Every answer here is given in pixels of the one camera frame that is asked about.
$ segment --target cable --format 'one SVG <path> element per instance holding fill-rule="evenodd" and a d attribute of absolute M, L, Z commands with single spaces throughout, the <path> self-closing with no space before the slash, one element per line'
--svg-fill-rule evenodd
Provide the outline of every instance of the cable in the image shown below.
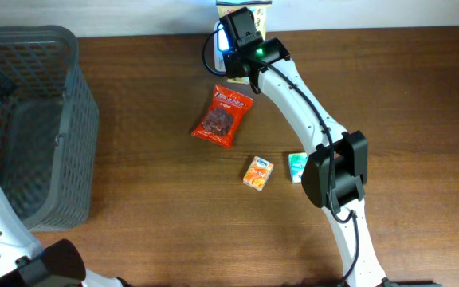
<path fill-rule="evenodd" d="M 203 45 L 203 51 L 202 51 L 202 55 L 201 56 L 202 56 L 202 59 L 203 59 L 203 64 L 205 65 L 205 68 L 208 70 L 208 72 L 214 74 L 215 76 L 223 77 L 223 76 L 226 75 L 226 73 L 218 72 L 218 71 L 212 69 L 210 66 L 208 66 L 208 63 L 206 62 L 206 58 L 205 58 L 206 46 L 208 45 L 208 42 L 220 30 L 222 30 L 222 29 L 216 29 L 214 32 L 212 32 L 210 34 L 210 36 L 208 36 L 208 38 L 205 41 L 205 44 Z"/>
<path fill-rule="evenodd" d="M 315 113 L 316 118 L 318 118 L 318 121 L 320 122 L 320 125 L 322 126 L 322 129 L 324 130 L 325 135 L 327 136 L 328 139 L 328 146 L 330 150 L 330 155 L 329 155 L 329 172 L 328 172 L 328 190 L 327 190 L 327 197 L 328 197 L 328 209 L 331 211 L 332 217 L 339 223 L 339 224 L 346 224 L 350 222 L 350 220 L 353 219 L 354 223 L 354 229 L 355 229 L 355 256 L 354 256 L 354 261 L 352 262 L 350 269 L 348 269 L 347 273 L 343 276 L 342 282 L 344 283 L 351 275 L 353 272 L 355 265 L 357 264 L 357 261 L 359 260 L 359 251 L 360 251 L 360 244 L 359 244 L 359 229 L 357 227 L 357 215 L 353 210 L 350 211 L 350 214 L 348 215 L 347 218 L 342 220 L 341 218 L 338 217 L 338 215 L 334 211 L 334 206 L 332 205 L 332 172 L 334 171 L 334 142 L 332 141 L 332 136 L 331 133 L 325 124 L 324 118 L 320 115 L 318 112 L 318 109 L 315 107 L 315 105 L 309 100 L 309 98 L 300 90 L 300 88 L 295 85 L 286 75 L 284 75 L 278 68 L 272 66 L 271 64 L 264 62 L 262 60 L 258 59 L 253 59 L 253 58 L 247 58 L 249 61 L 253 61 L 255 63 L 258 63 L 260 65 L 264 65 L 267 68 L 271 69 L 273 72 L 275 72 L 277 75 L 279 75 L 283 80 L 285 80 L 288 85 L 290 85 L 291 88 L 293 88 L 311 107 L 312 111 Z"/>

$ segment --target teal packet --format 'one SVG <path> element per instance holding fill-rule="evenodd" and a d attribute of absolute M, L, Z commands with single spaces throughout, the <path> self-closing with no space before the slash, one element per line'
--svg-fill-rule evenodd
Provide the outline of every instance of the teal packet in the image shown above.
<path fill-rule="evenodd" d="M 288 155 L 288 163 L 290 166 L 290 174 L 292 175 L 292 183 L 300 183 L 307 161 L 308 154 L 305 152 Z"/>

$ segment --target white wall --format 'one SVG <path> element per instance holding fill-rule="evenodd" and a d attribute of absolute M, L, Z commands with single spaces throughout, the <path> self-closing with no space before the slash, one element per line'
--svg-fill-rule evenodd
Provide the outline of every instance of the white wall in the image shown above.
<path fill-rule="evenodd" d="M 268 31 L 459 25 L 459 0 L 273 0 Z M 78 37 L 204 33 L 215 0 L 0 0 L 0 26 L 56 24 Z"/>

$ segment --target wooden surface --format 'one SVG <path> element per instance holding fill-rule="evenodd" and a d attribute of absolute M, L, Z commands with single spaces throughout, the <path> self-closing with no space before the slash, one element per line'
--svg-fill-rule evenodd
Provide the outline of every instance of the wooden surface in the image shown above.
<path fill-rule="evenodd" d="M 375 252 L 393 281 L 459 286 L 459 27 L 271 33 L 321 104 L 370 143 L 365 186 Z M 328 221 L 287 154 L 300 141 L 255 99 L 233 147 L 194 138 L 214 84 L 206 35 L 80 39 L 100 107 L 91 217 L 70 239 L 86 266 L 135 286 L 294 285 L 339 278 Z M 242 184 L 259 155 L 262 192 Z"/>

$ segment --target food package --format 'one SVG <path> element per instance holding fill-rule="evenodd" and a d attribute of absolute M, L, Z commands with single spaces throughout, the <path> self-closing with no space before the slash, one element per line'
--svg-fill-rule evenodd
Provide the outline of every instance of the food package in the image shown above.
<path fill-rule="evenodd" d="M 236 10 L 241 8 L 247 7 L 254 15 L 254 25 L 256 26 L 256 30 L 261 32 L 261 36 L 263 40 L 265 40 L 265 34 L 267 32 L 265 23 L 267 21 L 267 9 L 272 5 L 272 1 L 266 0 L 257 0 L 257 1 L 234 1 L 234 0 L 226 0 L 226 1 L 216 1 L 215 4 L 217 5 L 217 11 L 219 12 L 219 17 L 225 16 L 229 13 L 232 13 Z M 248 77 L 239 77 L 234 79 L 228 79 L 229 83 L 236 83 L 236 84 L 249 84 Z"/>
<path fill-rule="evenodd" d="M 258 191 L 263 190 L 273 168 L 273 163 L 255 156 L 249 169 L 245 173 L 244 183 L 250 187 L 254 187 Z"/>
<path fill-rule="evenodd" d="M 192 135 L 230 148 L 242 117 L 251 107 L 250 97 L 215 85 L 212 105 Z"/>
<path fill-rule="evenodd" d="M 308 154 L 305 152 L 289 154 L 288 164 L 290 166 L 290 174 L 292 175 L 292 183 L 301 183 L 302 174 L 308 161 Z"/>

